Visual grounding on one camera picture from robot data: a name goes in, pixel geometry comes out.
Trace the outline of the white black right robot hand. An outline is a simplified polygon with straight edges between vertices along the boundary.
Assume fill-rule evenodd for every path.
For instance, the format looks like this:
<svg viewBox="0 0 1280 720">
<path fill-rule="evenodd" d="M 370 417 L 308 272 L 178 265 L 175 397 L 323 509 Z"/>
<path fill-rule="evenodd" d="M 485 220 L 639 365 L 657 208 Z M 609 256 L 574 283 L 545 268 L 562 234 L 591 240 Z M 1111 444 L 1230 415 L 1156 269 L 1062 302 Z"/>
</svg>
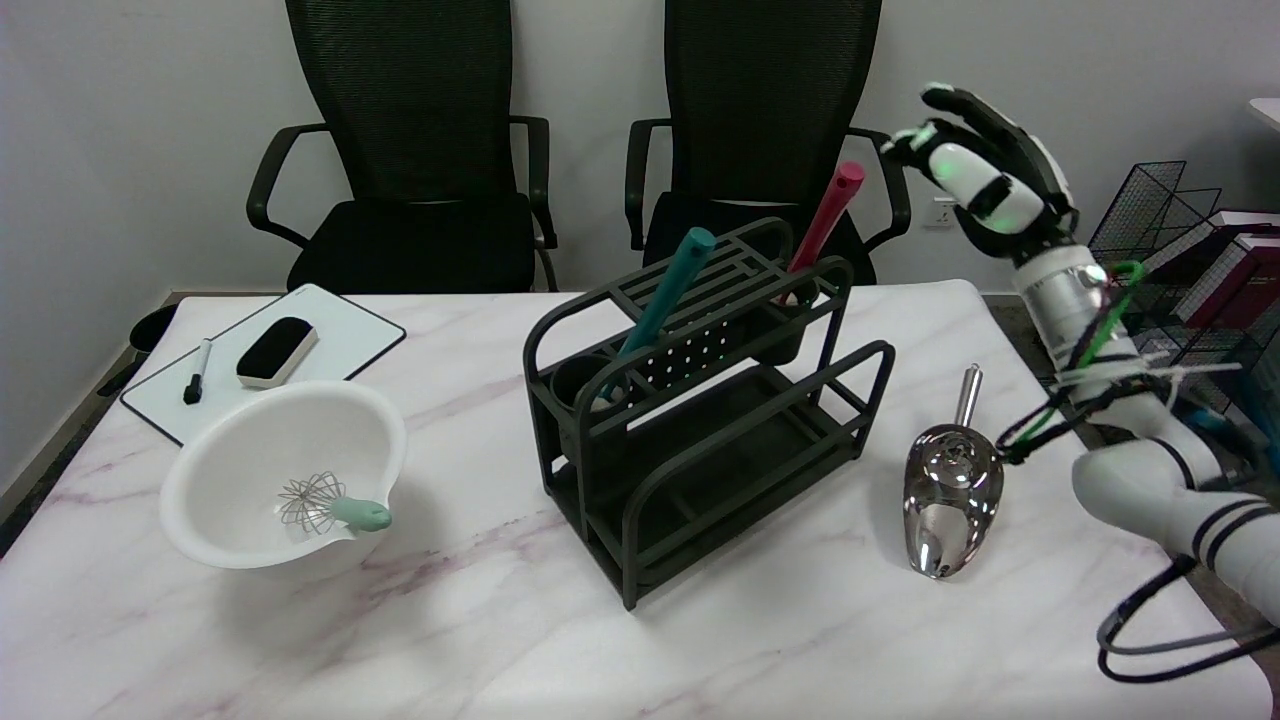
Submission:
<svg viewBox="0 0 1280 720">
<path fill-rule="evenodd" d="M 929 83 L 920 97 L 937 117 L 892 135 L 879 154 L 947 193 L 979 252 L 1023 266 L 1074 243 L 1079 211 L 1038 137 L 968 90 Z"/>
</svg>

